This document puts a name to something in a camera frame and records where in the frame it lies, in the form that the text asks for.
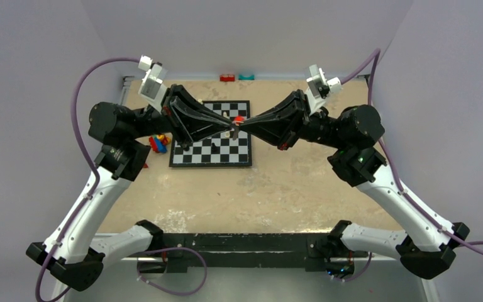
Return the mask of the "silver key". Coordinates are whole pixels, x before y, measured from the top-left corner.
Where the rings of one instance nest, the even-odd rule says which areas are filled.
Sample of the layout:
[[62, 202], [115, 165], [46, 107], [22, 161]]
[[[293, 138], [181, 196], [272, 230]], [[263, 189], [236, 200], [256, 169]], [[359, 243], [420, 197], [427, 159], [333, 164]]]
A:
[[238, 137], [239, 137], [239, 132], [240, 132], [240, 126], [239, 125], [234, 125], [233, 126], [233, 129], [232, 129], [231, 138], [233, 140], [237, 140]]

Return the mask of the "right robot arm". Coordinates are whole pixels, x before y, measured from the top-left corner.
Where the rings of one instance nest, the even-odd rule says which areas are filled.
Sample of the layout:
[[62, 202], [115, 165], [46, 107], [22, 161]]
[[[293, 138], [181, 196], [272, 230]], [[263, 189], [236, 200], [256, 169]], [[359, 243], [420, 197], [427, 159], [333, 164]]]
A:
[[401, 227], [389, 231], [339, 221], [327, 241], [315, 245], [325, 258], [375, 253], [398, 260], [422, 279], [433, 279], [452, 265], [469, 228], [438, 215], [400, 180], [389, 158], [375, 148], [385, 129], [373, 106], [350, 106], [333, 118], [326, 108], [311, 112], [307, 95], [294, 91], [240, 127], [279, 150], [299, 140], [334, 148], [328, 162], [337, 177], [374, 200]]

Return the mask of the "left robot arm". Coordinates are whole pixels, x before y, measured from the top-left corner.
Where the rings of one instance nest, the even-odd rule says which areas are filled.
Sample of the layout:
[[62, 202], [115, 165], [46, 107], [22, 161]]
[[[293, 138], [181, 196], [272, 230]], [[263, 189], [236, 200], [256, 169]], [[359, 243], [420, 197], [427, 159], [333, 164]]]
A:
[[168, 88], [158, 108], [98, 103], [89, 122], [89, 136], [102, 145], [97, 157], [89, 160], [91, 175], [58, 228], [26, 250], [44, 271], [76, 291], [92, 286], [103, 269], [122, 258], [137, 253], [155, 257], [162, 251], [162, 230], [146, 220], [94, 242], [112, 206], [145, 166], [151, 148], [140, 139], [170, 133], [188, 147], [231, 126], [228, 118], [205, 107], [181, 85]]

